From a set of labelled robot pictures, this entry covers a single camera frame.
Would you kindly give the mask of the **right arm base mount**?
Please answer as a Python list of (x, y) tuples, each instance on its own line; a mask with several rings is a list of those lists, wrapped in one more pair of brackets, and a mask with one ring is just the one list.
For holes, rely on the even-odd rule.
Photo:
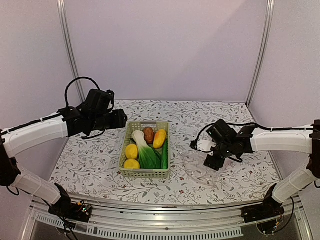
[(245, 223), (261, 221), (273, 217), (280, 217), (279, 220), (273, 220), (271, 223), (261, 223), (258, 225), (258, 230), (264, 235), (274, 234), (283, 220), (285, 210), (282, 203), (275, 201), (273, 190), (276, 184), (272, 185), (267, 191), (262, 203), (252, 206), (246, 206), (241, 209), (241, 217)]

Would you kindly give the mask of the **yellow orange mango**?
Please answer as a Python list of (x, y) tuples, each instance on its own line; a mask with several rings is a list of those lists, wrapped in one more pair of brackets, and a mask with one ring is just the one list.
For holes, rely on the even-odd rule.
[(153, 147), (155, 149), (160, 149), (164, 145), (166, 139), (167, 132), (164, 129), (158, 130), (154, 135)]

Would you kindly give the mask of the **brown potato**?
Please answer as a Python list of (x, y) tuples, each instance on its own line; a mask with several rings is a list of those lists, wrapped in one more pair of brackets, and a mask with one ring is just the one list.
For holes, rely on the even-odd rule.
[(145, 127), (143, 129), (144, 133), (144, 140), (148, 145), (152, 144), (154, 142), (155, 133), (154, 130), (151, 127)]

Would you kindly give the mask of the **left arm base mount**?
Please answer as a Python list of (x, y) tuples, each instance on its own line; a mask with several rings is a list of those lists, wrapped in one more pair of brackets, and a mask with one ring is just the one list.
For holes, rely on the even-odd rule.
[(92, 205), (85, 203), (84, 200), (72, 203), (71, 198), (63, 187), (57, 183), (54, 185), (59, 190), (60, 198), (57, 203), (50, 205), (48, 212), (64, 219), (88, 223), (93, 210)]

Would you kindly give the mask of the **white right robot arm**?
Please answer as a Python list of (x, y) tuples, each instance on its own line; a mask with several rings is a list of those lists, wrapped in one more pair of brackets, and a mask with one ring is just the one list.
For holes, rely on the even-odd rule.
[(320, 121), (296, 127), (265, 127), (255, 122), (227, 123), (223, 119), (207, 125), (210, 140), (195, 141), (197, 151), (207, 154), (205, 166), (218, 171), (226, 159), (241, 163), (244, 154), (268, 152), (291, 157), (292, 172), (266, 193), (258, 213), (269, 218), (290, 197), (320, 178)]

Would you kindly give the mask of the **green white bok choy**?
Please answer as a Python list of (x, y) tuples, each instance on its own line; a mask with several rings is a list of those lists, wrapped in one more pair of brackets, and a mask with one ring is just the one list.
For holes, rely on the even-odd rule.
[(155, 151), (145, 141), (145, 135), (141, 130), (135, 130), (131, 134), (137, 145), (139, 163), (142, 169), (158, 170), (161, 168), (161, 160)]

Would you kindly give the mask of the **yellow lemon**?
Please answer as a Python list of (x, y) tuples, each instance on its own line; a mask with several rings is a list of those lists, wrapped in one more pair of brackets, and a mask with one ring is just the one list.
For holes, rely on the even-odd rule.
[(140, 169), (140, 163), (136, 160), (136, 159), (127, 159), (124, 164), (123, 167), (125, 169)]
[(139, 155), (139, 150), (137, 145), (135, 144), (129, 144), (126, 148), (125, 148), (125, 156), (128, 160), (133, 159), (133, 160), (137, 160), (138, 159), (138, 155)]

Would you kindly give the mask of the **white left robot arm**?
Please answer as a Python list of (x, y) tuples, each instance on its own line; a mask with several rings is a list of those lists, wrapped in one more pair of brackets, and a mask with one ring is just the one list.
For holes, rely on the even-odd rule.
[(53, 205), (63, 216), (74, 213), (68, 193), (57, 183), (51, 183), (23, 167), (18, 157), (24, 152), (94, 131), (121, 129), (128, 120), (124, 110), (107, 110), (105, 113), (84, 112), (74, 107), (60, 109), (47, 117), (35, 120), (0, 134), (0, 185), (13, 187)]

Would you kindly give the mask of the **clear zip top bag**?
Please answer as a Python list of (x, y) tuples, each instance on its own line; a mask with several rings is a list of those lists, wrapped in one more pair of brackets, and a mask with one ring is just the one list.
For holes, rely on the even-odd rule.
[(218, 183), (223, 178), (220, 172), (204, 166), (207, 154), (194, 150), (180, 152), (179, 154), (185, 172), (195, 183), (205, 187), (218, 187)]

